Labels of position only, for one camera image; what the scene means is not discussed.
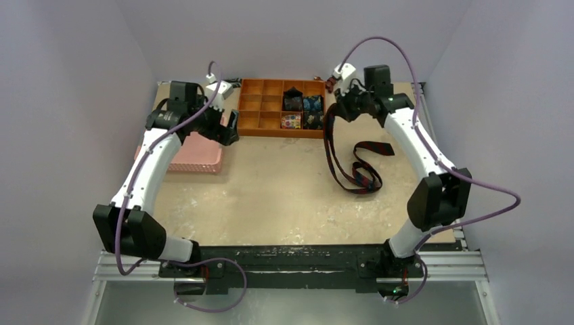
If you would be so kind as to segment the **orange compartment tray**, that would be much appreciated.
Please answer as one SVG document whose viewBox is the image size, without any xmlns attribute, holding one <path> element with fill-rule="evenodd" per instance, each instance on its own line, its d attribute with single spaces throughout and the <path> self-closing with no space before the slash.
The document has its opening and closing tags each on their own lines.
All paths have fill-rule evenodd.
<svg viewBox="0 0 574 325">
<path fill-rule="evenodd" d="M 301 92 L 303 99 L 320 102 L 316 110 L 288 110 L 284 94 L 290 89 Z M 310 126 L 308 116 L 317 118 L 326 111 L 323 81 L 290 79 L 242 79 L 238 100 L 238 132 L 241 136 L 323 138 L 322 127 Z"/>
</svg>

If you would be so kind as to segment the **red navy striped tie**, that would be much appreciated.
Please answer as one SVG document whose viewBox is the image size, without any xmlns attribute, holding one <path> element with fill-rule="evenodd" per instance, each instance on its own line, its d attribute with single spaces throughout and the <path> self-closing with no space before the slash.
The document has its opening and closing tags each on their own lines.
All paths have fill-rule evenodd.
<svg viewBox="0 0 574 325">
<path fill-rule="evenodd" d="M 334 145 L 334 122 L 337 104 L 331 104 L 324 116 L 323 142 L 328 168 L 335 182 L 345 191 L 356 195 L 373 194 L 383 186 L 378 171 L 366 160 L 359 157 L 357 151 L 367 150 L 381 156 L 394 156 L 395 151 L 390 143 L 362 141 L 353 147 L 355 161 L 351 164 L 351 174 L 341 166 L 336 156 Z"/>
</svg>

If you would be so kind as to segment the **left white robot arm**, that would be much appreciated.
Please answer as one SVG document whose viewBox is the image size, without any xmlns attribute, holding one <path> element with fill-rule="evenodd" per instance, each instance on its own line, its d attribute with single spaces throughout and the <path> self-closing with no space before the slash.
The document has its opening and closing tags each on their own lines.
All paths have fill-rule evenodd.
<svg viewBox="0 0 574 325">
<path fill-rule="evenodd" d="M 169 95 L 146 119 L 143 143 L 133 166 L 110 203 L 99 204 L 93 221 L 104 248 L 142 259 L 175 261 L 186 277 L 198 274 L 202 259 L 194 254 L 198 244 L 176 238 L 151 215 L 163 179 L 187 136 L 198 133 L 223 146 L 239 140 L 237 111 L 221 124 L 223 105 L 233 93 L 225 81 L 202 87 L 197 83 L 171 81 Z"/>
</svg>

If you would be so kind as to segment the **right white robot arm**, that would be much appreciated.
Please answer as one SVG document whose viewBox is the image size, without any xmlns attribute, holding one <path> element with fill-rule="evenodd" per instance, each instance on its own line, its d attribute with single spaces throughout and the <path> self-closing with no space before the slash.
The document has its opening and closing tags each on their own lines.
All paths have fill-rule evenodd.
<svg viewBox="0 0 574 325">
<path fill-rule="evenodd" d="M 355 72 L 351 64 L 334 69 L 336 102 L 329 113 L 349 123 L 362 114 L 375 118 L 401 146 L 419 179 L 407 202 L 408 220 L 385 242 L 380 257 L 382 271 L 395 276 L 434 232 L 464 216 L 472 175 L 468 169 L 460 169 L 461 178 L 454 175 L 457 168 L 420 124 L 410 98 L 394 92 L 387 65 L 364 68 L 364 85 L 352 84 Z"/>
</svg>

